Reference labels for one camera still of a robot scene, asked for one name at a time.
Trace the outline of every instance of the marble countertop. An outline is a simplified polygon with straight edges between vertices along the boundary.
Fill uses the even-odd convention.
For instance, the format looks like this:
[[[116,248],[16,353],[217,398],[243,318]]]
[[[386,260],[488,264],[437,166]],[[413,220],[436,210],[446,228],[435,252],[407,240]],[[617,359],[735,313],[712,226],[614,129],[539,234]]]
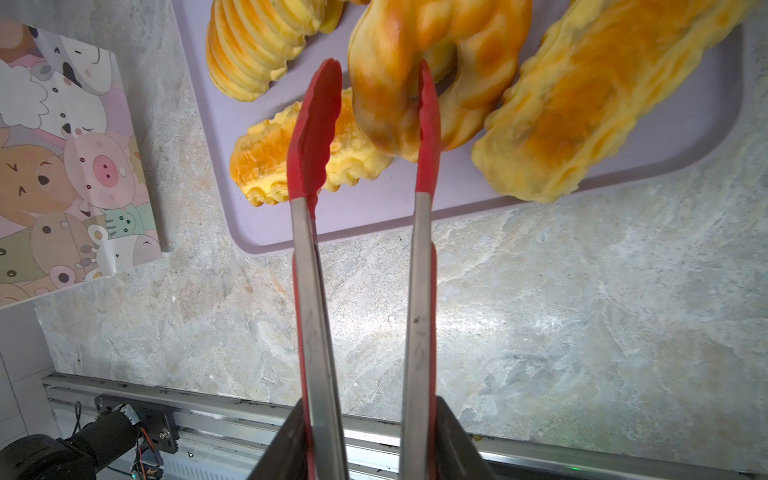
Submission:
[[[227,234],[167,0],[0,15],[115,52],[163,259],[39,299],[59,372],[293,404],[290,255]],[[464,427],[768,471],[768,8],[756,95],[672,178],[435,225],[438,392]],[[323,245],[343,411],[399,419],[410,232]]]

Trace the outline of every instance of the baked pastry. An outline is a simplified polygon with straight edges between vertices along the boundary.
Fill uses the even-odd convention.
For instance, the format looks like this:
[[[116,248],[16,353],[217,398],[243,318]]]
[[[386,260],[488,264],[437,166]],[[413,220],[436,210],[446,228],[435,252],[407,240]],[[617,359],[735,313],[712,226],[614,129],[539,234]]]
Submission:
[[[375,180],[392,158],[366,140],[357,127],[352,110],[352,90],[342,91],[342,106],[336,120],[336,135],[330,146],[323,188],[335,192],[341,184],[357,185],[360,178]],[[240,137],[230,159],[230,176],[255,207],[288,200],[286,159],[301,102],[290,105],[275,118],[248,129]]]
[[[214,0],[206,37],[211,81],[232,98],[255,100],[285,74],[307,35],[336,28],[342,10],[342,0]]]
[[[439,98],[442,144],[464,144],[512,83],[530,24],[531,0],[376,0],[349,40],[360,130],[385,154],[416,161],[415,67],[423,52],[448,39],[461,61]]]
[[[472,160],[500,194],[552,202],[576,190],[752,4],[577,0],[486,118]]]
[[[429,65],[429,71],[432,73],[432,80],[439,83],[456,66],[456,44],[450,38],[443,38],[434,44],[431,48],[423,51],[415,60],[414,68],[417,68],[419,62],[424,59]],[[408,86],[408,96],[410,98],[419,97],[419,78],[414,77]]]

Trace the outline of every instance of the wire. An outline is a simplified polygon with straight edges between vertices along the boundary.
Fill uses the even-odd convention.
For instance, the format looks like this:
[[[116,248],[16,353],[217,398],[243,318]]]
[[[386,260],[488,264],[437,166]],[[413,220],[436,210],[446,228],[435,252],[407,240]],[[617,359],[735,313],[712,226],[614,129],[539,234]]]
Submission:
[[[147,472],[144,470],[144,460],[141,458],[141,447],[139,446],[138,439],[136,439],[136,449],[139,451],[139,465],[141,465],[141,476],[144,478],[144,480],[147,480]]]
[[[128,475],[129,477],[133,477],[133,475],[131,475],[130,473],[125,473],[125,472],[123,472],[122,470],[117,470],[116,468],[112,468],[112,467],[111,467],[111,466],[109,466],[109,465],[107,465],[107,466],[106,466],[106,467],[104,467],[104,468],[108,468],[108,469],[110,469],[110,470],[111,470],[111,471],[113,471],[113,472],[121,473],[121,474],[123,474],[123,475]]]
[[[72,429],[72,435],[74,436],[75,433],[82,430],[82,427],[80,427],[80,414],[83,412],[83,404],[80,403],[80,400],[74,403],[74,429]]]
[[[136,464],[139,462],[139,438],[139,435],[136,434],[136,455],[134,455],[134,464],[131,465],[131,473],[138,471]]]
[[[147,444],[149,445],[149,448],[152,449],[152,455],[154,455],[155,462],[159,465],[160,464],[160,457],[157,455],[157,452],[154,449],[154,445],[152,445],[152,441],[149,439],[149,435],[147,434],[147,430],[145,430],[144,427],[141,427],[141,431],[144,433],[144,437],[147,439]]]

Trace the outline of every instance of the pig cartoon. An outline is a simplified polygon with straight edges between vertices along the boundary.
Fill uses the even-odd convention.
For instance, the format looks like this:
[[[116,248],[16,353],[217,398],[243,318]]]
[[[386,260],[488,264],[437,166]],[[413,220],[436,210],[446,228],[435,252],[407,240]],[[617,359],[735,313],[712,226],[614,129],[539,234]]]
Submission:
[[[98,215],[97,208],[124,208],[134,199],[137,182],[131,162],[107,135],[70,137],[64,149],[64,165],[74,189],[83,198],[79,208],[85,215]]]
[[[161,258],[160,244],[147,235],[129,235],[110,239],[107,229],[98,224],[88,227],[88,235],[98,246],[98,250],[96,251],[97,267],[85,277],[86,280],[112,276],[117,272]]]
[[[25,227],[32,214],[67,210],[75,199],[64,163],[38,145],[5,147],[9,129],[0,128],[0,215]]]

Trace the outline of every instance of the cartoon animal picture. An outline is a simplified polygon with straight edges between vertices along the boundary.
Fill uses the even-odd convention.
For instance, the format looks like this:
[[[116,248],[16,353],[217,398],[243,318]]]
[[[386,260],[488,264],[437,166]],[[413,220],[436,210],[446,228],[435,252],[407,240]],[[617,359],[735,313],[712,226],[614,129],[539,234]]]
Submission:
[[[86,226],[70,214],[40,217],[32,228],[31,249],[35,262],[57,289],[85,280],[95,268],[96,244]]]
[[[145,235],[150,230],[157,229],[150,204],[143,204],[138,207],[128,204],[125,208],[104,210],[104,213],[106,214],[107,231],[110,238]]]
[[[64,165],[74,189],[83,198],[80,211],[124,208],[134,198],[136,180],[131,162],[120,145],[103,134],[84,134],[67,140]]]
[[[29,295],[13,283],[0,283],[0,307],[21,302],[29,298]]]
[[[21,125],[15,125],[14,127],[7,127],[0,121],[0,130],[8,128],[8,140],[5,142],[6,147],[17,147],[18,145],[37,145],[39,147],[47,148],[53,155],[57,157],[64,156],[65,141],[61,138],[54,138],[53,135],[48,135],[41,130],[30,130],[27,127]]]
[[[42,278],[32,280],[31,282],[20,283],[17,286],[20,286],[30,298],[55,292],[59,289],[59,285],[51,282],[51,278],[48,276],[43,276]]]
[[[99,99],[107,112],[107,135],[112,137],[122,149],[129,147],[134,134],[134,125],[128,110],[128,99],[121,88],[112,88]]]
[[[139,145],[136,142],[136,137],[131,137],[128,140],[128,160],[131,161],[131,165],[134,167],[138,182],[146,185],[147,179],[144,177],[144,169],[141,167],[141,155],[139,154]]]
[[[21,283],[47,276],[35,262],[31,247],[32,228],[0,238],[0,284]]]
[[[34,65],[31,72],[31,80],[45,88],[42,104],[48,109],[36,128],[60,138],[107,131],[107,112],[97,95],[78,87],[45,61]]]
[[[129,235],[111,239],[107,229],[97,224],[88,227],[88,235],[98,246],[98,250],[96,250],[97,267],[86,276],[86,280],[112,276],[116,272],[161,258],[160,244],[147,235]]]
[[[11,68],[0,61],[0,85],[0,117],[7,126],[39,128],[61,139],[107,131],[107,112],[101,99],[45,61],[31,68]]]
[[[108,50],[49,31],[29,27],[45,60],[72,83],[94,95],[112,87],[112,60]]]
[[[75,199],[64,162],[38,145],[3,147],[8,128],[0,128],[0,215],[25,227],[31,214],[67,210]]]
[[[26,26],[0,18],[0,60],[11,63],[25,55],[37,53],[35,38]]]
[[[11,67],[0,61],[0,118],[5,125],[38,128],[41,115],[48,113],[43,101],[48,96],[45,87],[32,80],[29,68]]]

